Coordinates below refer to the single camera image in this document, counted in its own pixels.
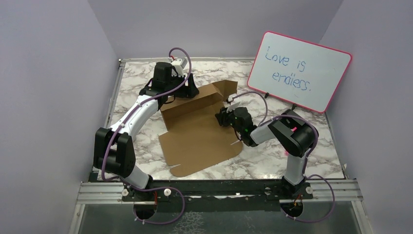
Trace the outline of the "brown cardboard box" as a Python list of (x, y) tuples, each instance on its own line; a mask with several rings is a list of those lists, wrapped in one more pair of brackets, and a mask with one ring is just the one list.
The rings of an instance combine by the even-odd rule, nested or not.
[(236, 81), (217, 81), (199, 87), (194, 98), (178, 98), (161, 107), (167, 132), (159, 141), (173, 176), (191, 175), (241, 153), (243, 144), (233, 129), (221, 127), (215, 117), (237, 86)]

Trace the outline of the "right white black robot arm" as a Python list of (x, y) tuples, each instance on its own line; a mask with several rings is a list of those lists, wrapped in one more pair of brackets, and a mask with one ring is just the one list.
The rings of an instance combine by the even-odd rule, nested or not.
[(314, 150), (319, 133), (308, 121), (292, 109), (262, 125), (255, 125), (245, 107), (230, 110), (223, 107), (215, 114), (221, 127), (232, 127), (239, 141), (248, 147), (256, 147), (276, 139), (287, 152), (287, 167), (281, 178), (281, 192), (286, 198), (294, 198), (305, 183), (305, 167), (309, 154)]

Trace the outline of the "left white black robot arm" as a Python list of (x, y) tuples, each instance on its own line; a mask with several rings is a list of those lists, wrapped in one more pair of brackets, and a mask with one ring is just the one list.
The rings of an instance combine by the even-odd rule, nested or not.
[(99, 128), (94, 138), (95, 168), (101, 174), (110, 173), (134, 187), (141, 200), (151, 198), (152, 177), (136, 165), (133, 141), (147, 120), (165, 104), (169, 97), (194, 98), (199, 94), (193, 74), (184, 74), (184, 58), (172, 58), (169, 62), (157, 62), (153, 77), (139, 91), (134, 105), (123, 117), (109, 128)]

